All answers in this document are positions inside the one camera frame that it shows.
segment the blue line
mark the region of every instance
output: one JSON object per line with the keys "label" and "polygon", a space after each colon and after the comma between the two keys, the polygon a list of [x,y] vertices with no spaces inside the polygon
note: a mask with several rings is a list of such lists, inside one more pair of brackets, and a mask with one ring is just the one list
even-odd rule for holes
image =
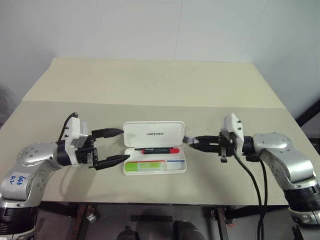
{"label": "blue line", "polygon": [[166,162],[169,163],[169,162],[184,162],[185,160],[167,160]]}

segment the white case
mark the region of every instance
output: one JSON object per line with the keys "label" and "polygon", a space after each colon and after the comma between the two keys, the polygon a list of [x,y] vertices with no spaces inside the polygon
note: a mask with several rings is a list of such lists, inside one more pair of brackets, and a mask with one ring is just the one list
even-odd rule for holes
{"label": "white case", "polygon": [[[125,150],[130,157],[123,163],[125,175],[179,174],[187,170],[180,145],[185,136],[182,121],[127,121],[123,124]],[[179,153],[142,154],[146,148],[177,148]]]}

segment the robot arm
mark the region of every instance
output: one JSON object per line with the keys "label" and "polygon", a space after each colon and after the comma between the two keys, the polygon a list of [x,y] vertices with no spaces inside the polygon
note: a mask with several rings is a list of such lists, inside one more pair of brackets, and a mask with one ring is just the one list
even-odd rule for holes
{"label": "robot arm", "polygon": [[295,149],[286,136],[273,132],[244,136],[234,113],[224,118],[219,136],[185,137],[184,142],[202,152],[218,153],[221,162],[235,154],[249,162],[265,162],[289,204],[298,224],[320,225],[320,187],[311,161]]}
{"label": "robot arm", "polygon": [[32,240],[49,176],[64,166],[88,164],[101,170],[125,161],[129,155],[116,155],[98,161],[94,142],[122,134],[116,128],[94,130],[88,135],[87,123],[76,113],[65,121],[57,142],[34,143],[22,149],[13,169],[4,177],[0,190],[0,239]]}

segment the case lid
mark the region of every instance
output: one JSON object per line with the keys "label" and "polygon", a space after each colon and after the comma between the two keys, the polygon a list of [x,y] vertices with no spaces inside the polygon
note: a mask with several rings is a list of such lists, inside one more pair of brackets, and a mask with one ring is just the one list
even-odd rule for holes
{"label": "case lid", "polygon": [[127,121],[123,124],[124,144],[129,148],[171,148],[185,135],[183,121]]}

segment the white table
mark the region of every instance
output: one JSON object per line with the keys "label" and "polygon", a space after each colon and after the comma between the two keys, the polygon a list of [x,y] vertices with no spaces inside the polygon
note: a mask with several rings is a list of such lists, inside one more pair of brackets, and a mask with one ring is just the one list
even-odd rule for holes
{"label": "white table", "polygon": [[[56,141],[72,112],[90,130],[121,128],[126,121],[183,121],[189,136],[217,135],[234,112],[245,135],[290,137],[320,175],[319,155],[252,64],[55,58],[0,130],[0,178],[18,152],[33,142]],[[123,136],[99,139],[99,159],[123,154]],[[251,179],[235,159],[184,146],[182,174],[126,176],[122,165],[95,171],[69,166],[55,172],[43,200],[101,203],[257,205]],[[263,192],[258,163],[245,162]],[[268,203],[287,204],[271,171]]]}

